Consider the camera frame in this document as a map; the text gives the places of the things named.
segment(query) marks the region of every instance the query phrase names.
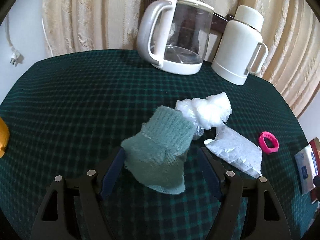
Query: carafe handle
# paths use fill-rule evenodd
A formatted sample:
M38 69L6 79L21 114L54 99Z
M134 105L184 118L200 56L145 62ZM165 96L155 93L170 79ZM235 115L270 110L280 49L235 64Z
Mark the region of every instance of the carafe handle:
M151 3L143 14L137 37L137 51L144 60L151 64L162 68L164 60L164 51L167 44L174 11L176 8L176 0L159 0ZM156 40L154 53L151 53L150 43L156 21L163 10L159 26L159 37Z
M259 62L257 70L256 71L252 71L252 66L256 61L256 58L257 58L258 53L260 51L260 47L264 48L265 51L264 51L264 54L263 54L263 56L262 56L262 58L261 58L261 60ZM251 58L251 60L250 60L250 62L248 64L248 67L247 67L247 70L248 70L248 72L250 74L258 74L260 72L263 63L266 60L266 57L268 56L268 53L269 53L268 47L264 43L258 42L257 47L255 49L255 53L252 55L252 58Z

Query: table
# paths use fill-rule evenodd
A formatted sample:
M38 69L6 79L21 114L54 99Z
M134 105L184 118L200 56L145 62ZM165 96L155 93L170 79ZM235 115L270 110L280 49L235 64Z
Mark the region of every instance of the table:
M177 100L222 91L233 110L229 127L256 145L265 130L278 138L279 152L263 155L262 174L279 198L293 239L298 239L316 209L308 194L301 196L293 158L307 141L273 85L253 75L243 86L231 84L215 74L209 62L191 76L163 72L134 50L49 58L16 82L0 106L11 133L0 159L0 208L19 236L28 239L45 188L56 175L78 177L93 168L124 138L139 132L158 106L174 107ZM206 131L196 143L214 136L214 129ZM205 239L219 202L210 196L193 154L185 163L185 182L184 193L161 194L123 169L104 205L111 227L120 239ZM243 199L234 239L240 237L245 209ZM83 219L81 212L78 219Z

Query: white plastic bag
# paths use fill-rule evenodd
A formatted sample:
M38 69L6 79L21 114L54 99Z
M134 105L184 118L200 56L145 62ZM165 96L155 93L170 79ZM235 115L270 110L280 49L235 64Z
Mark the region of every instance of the white plastic bag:
M217 157L244 173L254 178L261 176L260 147L225 124L217 127L214 140L205 140L204 144Z
M212 127L218 127L226 122L232 113L230 101L225 92L208 96L206 99L193 98L177 101L176 110L197 126L193 139L198 139Z

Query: thermos lid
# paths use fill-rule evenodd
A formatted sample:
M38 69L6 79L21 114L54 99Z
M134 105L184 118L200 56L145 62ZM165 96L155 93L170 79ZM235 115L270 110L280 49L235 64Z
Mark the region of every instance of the thermos lid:
M197 0L179 0L179 1L186 5L190 5L192 7L196 7L196 8L205 10L207 12L214 13L214 8L204 2L200 2Z
M261 13L245 5L239 5L235 15L235 20L250 25L258 32L261 32L264 21Z

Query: green knit glove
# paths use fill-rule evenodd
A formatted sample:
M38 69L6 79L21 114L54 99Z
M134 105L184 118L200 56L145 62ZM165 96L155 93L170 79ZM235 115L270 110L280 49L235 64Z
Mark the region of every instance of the green knit glove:
M180 194L185 190L183 165L195 130L180 111L158 107L138 134L121 143L126 168L151 189Z

